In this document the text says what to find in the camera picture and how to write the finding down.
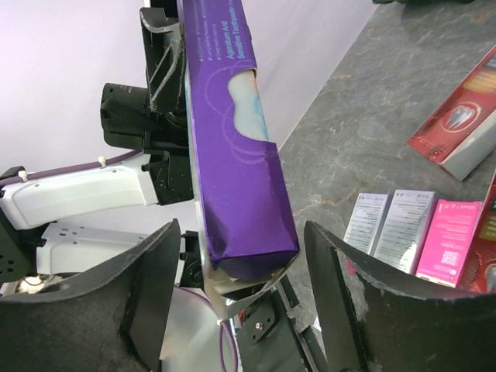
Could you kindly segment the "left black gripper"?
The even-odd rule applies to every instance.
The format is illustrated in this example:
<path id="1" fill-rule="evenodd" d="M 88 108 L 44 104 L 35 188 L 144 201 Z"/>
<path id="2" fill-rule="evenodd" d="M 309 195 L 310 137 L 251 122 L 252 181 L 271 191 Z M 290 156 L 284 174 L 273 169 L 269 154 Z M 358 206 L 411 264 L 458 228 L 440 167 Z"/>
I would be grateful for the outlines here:
<path id="1" fill-rule="evenodd" d="M 185 149 L 188 134 L 182 25 L 179 19 L 166 16 L 162 8 L 142 8 L 139 17 L 149 91 L 104 85 L 100 105 L 104 141 L 129 150 Z"/>

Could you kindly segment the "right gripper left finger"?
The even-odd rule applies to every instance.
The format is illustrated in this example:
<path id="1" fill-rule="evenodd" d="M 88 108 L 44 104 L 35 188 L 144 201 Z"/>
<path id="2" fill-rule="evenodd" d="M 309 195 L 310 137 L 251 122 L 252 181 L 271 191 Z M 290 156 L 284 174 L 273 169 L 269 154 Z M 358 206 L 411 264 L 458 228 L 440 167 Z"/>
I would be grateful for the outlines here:
<path id="1" fill-rule="evenodd" d="M 181 228 L 35 294 L 1 299 L 3 371 L 159 371 Z"/>

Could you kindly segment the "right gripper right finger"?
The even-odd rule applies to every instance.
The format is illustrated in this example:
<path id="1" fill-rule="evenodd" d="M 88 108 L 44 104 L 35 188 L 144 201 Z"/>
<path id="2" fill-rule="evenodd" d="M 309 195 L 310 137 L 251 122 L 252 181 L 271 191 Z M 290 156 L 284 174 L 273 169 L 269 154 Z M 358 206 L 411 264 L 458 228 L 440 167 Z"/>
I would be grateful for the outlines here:
<path id="1" fill-rule="evenodd" d="M 495 296 L 406 274 L 307 222 L 305 254 L 331 371 L 493 371 Z"/>

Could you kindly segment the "purple toothpaste box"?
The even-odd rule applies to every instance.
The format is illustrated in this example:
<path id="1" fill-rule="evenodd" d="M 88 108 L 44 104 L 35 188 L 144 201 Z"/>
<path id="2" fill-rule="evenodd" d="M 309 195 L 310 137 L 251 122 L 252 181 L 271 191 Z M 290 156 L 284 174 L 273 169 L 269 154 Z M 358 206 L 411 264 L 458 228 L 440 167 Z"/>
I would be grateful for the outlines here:
<path id="1" fill-rule="evenodd" d="M 183 26 L 195 193 L 211 265 L 260 281 L 299 251 L 257 62 L 239 1 L 185 1 Z"/>

